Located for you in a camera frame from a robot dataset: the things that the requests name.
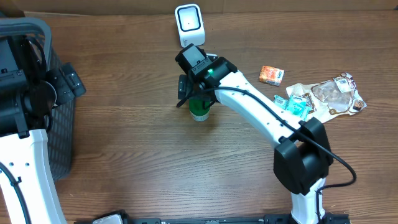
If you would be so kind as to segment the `orange tissue pack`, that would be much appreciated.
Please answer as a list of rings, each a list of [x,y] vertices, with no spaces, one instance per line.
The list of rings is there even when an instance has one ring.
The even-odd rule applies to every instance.
[[[261,68],[259,81],[268,83],[270,85],[279,86],[282,83],[283,77],[284,70],[265,65]]]

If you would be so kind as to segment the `clear dried mushroom bag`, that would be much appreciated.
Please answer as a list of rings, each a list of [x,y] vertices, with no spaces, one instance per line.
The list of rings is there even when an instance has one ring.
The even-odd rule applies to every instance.
[[[358,113],[367,107],[358,93],[353,76],[346,72],[311,87],[311,91],[326,106],[330,115]]]

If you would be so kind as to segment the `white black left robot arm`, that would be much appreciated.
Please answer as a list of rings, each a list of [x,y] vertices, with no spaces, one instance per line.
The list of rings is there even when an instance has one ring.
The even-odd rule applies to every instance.
[[[1,36],[1,192],[13,223],[65,223],[55,181],[72,163],[75,99],[69,63],[51,67],[29,35]]]

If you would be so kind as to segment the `Kleenex tissue pack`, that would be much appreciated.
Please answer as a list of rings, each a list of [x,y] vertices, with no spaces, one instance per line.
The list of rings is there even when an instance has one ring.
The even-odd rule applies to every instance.
[[[293,115],[301,116],[307,106],[307,99],[301,96],[291,95],[285,110],[291,112]]]

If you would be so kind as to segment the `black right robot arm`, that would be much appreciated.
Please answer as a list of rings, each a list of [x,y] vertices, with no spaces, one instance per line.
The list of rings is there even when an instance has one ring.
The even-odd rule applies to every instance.
[[[289,222],[325,223],[321,193],[333,158],[323,124],[284,111],[230,61],[210,56],[196,45],[182,49],[175,61],[184,72],[178,105],[198,99],[201,108],[220,103],[240,114],[274,148],[274,174],[292,197]]]

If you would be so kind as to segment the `teal packet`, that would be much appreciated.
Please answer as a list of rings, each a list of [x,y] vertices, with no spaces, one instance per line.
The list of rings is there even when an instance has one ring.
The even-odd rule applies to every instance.
[[[287,110],[285,110],[285,108],[286,108],[286,106],[287,106],[288,100],[289,100],[289,99],[284,99],[283,97],[281,97],[281,96],[279,96],[279,95],[275,95],[275,96],[274,96],[274,103],[275,103],[278,107],[282,108],[284,111],[287,111]],[[310,107],[309,107],[309,106],[306,106],[306,107],[305,107],[305,110],[304,110],[304,112],[303,112],[303,114],[302,114],[301,116],[298,116],[298,117],[299,117],[301,120],[306,121],[307,118],[308,118],[309,112],[310,112]]]

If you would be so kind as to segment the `green lid jar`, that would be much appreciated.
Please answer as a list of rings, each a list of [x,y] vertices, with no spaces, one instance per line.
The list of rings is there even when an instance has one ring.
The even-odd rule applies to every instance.
[[[210,115],[210,104],[210,101],[189,100],[188,107],[192,118],[198,122],[207,120]]]

